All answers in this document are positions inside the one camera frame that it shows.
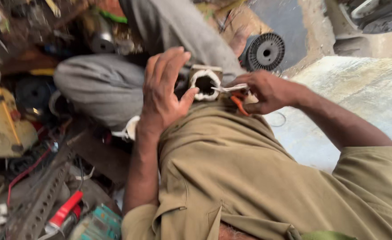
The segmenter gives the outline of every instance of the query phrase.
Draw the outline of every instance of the yellow machine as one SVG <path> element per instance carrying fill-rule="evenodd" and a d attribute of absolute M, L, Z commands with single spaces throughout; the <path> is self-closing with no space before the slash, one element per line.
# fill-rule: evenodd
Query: yellow machine
<path fill-rule="evenodd" d="M 14 97 L 0 87 L 0 158 L 20 157 L 38 140 L 33 125 L 19 116 Z"/>

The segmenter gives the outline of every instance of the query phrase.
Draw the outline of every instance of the khaki shirt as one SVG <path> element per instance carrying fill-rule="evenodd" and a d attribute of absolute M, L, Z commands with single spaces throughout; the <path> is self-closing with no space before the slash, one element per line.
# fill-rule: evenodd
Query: khaki shirt
<path fill-rule="evenodd" d="M 392 147 L 346 147 L 329 174 L 295 162 L 262 117 L 235 113 L 201 103 L 162 134 L 160 206 L 131 210 L 123 239 L 217 240 L 220 221 L 265 240 L 392 239 Z"/>

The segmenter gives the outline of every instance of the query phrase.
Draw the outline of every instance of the shirt sleeve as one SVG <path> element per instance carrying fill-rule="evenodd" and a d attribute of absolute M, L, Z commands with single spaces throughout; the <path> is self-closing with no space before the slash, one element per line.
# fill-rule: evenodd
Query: shirt sleeve
<path fill-rule="evenodd" d="M 392 214 L 392 146 L 345 147 L 332 174 L 377 212 Z"/>
<path fill-rule="evenodd" d="M 153 240 L 152 221 L 158 207 L 145 204 L 130 210 L 122 221 L 122 240 Z"/>

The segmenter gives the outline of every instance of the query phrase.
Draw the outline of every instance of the hand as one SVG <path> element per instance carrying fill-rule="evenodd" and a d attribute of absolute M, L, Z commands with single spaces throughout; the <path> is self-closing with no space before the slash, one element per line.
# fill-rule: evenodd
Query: hand
<path fill-rule="evenodd" d="M 249 114 L 268 114 L 285 106 L 297 107 L 301 97 L 310 92 L 305 86 L 276 77 L 265 70 L 238 76 L 229 86 L 246 83 L 257 103 L 245 104 Z"/>
<path fill-rule="evenodd" d="M 199 89 L 187 90 L 178 101 L 174 94 L 174 84 L 179 70 L 190 56 L 190 52 L 184 52 L 184 48 L 180 46 L 149 58 L 143 84 L 143 110 L 137 133 L 145 132 L 160 136 L 171 123 L 187 114 Z"/>

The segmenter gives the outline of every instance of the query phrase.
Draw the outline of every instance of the green wire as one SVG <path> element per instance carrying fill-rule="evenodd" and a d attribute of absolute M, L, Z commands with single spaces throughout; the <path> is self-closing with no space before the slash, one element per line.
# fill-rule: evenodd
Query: green wire
<path fill-rule="evenodd" d="M 114 15 L 112 13 L 109 13 L 106 10 L 102 10 L 102 9 L 99 9 L 99 8 L 97 8 L 97 10 L 105 18 L 109 18 L 109 19 L 111 19 L 111 20 L 113 20 L 115 22 L 118 22 L 118 23 L 123 23 L 123 24 L 127 24 L 128 23 L 128 19 L 126 17 L 119 17 L 119 16 L 116 16 L 116 15 Z"/>

